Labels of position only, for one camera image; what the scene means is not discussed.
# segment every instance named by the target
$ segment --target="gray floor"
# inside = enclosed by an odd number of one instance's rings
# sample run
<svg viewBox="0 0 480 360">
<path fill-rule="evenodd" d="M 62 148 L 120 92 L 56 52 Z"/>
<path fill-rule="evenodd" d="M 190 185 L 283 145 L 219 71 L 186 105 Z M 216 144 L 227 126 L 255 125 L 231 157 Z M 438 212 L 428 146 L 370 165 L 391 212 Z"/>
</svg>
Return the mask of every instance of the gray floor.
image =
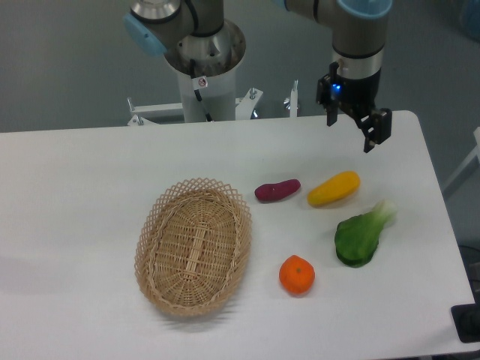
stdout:
<svg viewBox="0 0 480 360">
<path fill-rule="evenodd" d="M 128 5 L 2 1 L 0 132 L 124 126 L 129 96 L 136 105 L 179 102 L 164 61 L 141 53 L 123 29 Z M 247 39 L 238 96 L 255 86 L 265 92 L 260 115 L 285 116 L 282 100 L 298 79 L 301 115 L 323 114 L 314 98 L 330 61 L 330 31 L 269 0 L 225 0 L 225 12 Z M 452 1 L 394 3 L 377 105 L 417 114 L 440 184 L 476 144 L 479 59 L 480 43 L 459 29 Z M 480 247 L 479 184 L 476 170 L 445 201 L 459 244 Z"/>
</svg>

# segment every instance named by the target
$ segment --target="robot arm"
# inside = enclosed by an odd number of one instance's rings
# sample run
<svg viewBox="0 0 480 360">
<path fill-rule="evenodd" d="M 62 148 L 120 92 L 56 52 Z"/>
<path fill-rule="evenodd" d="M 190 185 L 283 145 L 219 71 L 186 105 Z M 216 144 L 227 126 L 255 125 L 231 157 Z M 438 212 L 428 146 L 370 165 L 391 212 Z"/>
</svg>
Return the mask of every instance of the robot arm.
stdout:
<svg viewBox="0 0 480 360">
<path fill-rule="evenodd" d="M 377 109 L 388 13 L 392 0 L 274 0 L 278 5 L 332 29 L 332 63 L 319 80 L 316 101 L 325 107 L 327 125 L 338 108 L 365 135 L 364 151 L 392 132 L 392 111 Z"/>
</svg>

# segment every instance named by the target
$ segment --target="light blue joint cap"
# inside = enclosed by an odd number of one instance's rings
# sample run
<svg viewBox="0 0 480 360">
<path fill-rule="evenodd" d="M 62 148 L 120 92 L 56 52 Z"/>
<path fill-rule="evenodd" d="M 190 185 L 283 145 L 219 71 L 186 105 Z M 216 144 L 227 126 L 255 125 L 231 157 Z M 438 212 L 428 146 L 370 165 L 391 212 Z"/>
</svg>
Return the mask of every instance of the light blue joint cap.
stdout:
<svg viewBox="0 0 480 360">
<path fill-rule="evenodd" d="M 150 56 L 160 56 L 167 52 L 167 48 L 131 13 L 123 16 L 123 24 L 133 41 Z"/>
<path fill-rule="evenodd" d="M 285 0 L 272 0 L 276 5 L 280 6 L 282 9 L 287 10 L 287 6 L 285 5 Z"/>
<path fill-rule="evenodd" d="M 337 0 L 347 13 L 366 20 L 384 17 L 392 7 L 393 0 Z"/>
</svg>

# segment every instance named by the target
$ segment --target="toy vegetable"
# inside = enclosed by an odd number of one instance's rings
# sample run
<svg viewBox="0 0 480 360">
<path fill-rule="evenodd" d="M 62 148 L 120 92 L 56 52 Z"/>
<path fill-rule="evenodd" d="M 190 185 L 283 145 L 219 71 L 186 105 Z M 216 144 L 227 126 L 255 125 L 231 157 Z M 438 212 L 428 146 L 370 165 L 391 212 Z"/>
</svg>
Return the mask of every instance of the toy vegetable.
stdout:
<svg viewBox="0 0 480 360">
<path fill-rule="evenodd" d="M 307 196 L 312 206 L 322 206 L 348 197 L 360 186 L 359 175 L 355 171 L 344 171 L 333 176 L 318 187 L 315 187 Z"/>
<path fill-rule="evenodd" d="M 278 277 L 286 291 L 301 295 L 312 287 L 315 271 L 307 260 L 292 255 L 280 267 Z"/>
<path fill-rule="evenodd" d="M 396 213 L 397 206 L 392 201 L 383 200 L 372 211 L 339 223 L 335 233 L 338 259 L 353 268 L 369 263 L 377 249 L 383 227 L 393 220 Z"/>
<path fill-rule="evenodd" d="M 295 193 L 300 186 L 300 181 L 296 178 L 277 184 L 263 184 L 255 190 L 255 197 L 263 203 L 279 201 Z"/>
</svg>

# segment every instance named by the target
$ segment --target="cable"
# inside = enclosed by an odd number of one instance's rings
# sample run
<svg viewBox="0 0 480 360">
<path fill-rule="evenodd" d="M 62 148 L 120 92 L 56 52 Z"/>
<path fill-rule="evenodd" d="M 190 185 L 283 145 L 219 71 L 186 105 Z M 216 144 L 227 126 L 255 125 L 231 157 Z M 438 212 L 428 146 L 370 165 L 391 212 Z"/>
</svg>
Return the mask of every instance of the cable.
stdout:
<svg viewBox="0 0 480 360">
<path fill-rule="evenodd" d="M 464 249 L 470 249 L 474 251 L 478 251 L 480 253 L 480 249 L 477 249 L 476 247 L 473 246 L 468 246 L 468 245 L 458 245 L 459 248 L 464 248 Z"/>
<path fill-rule="evenodd" d="M 190 60 L 190 78 L 195 79 L 195 60 L 191 59 Z M 210 115 L 209 110 L 207 109 L 205 103 L 203 102 L 202 95 L 200 94 L 200 90 L 193 90 L 195 92 L 195 98 L 198 100 L 199 103 L 202 104 L 203 111 L 205 112 L 205 117 L 207 119 L 207 122 L 213 122 L 212 116 Z"/>
</svg>

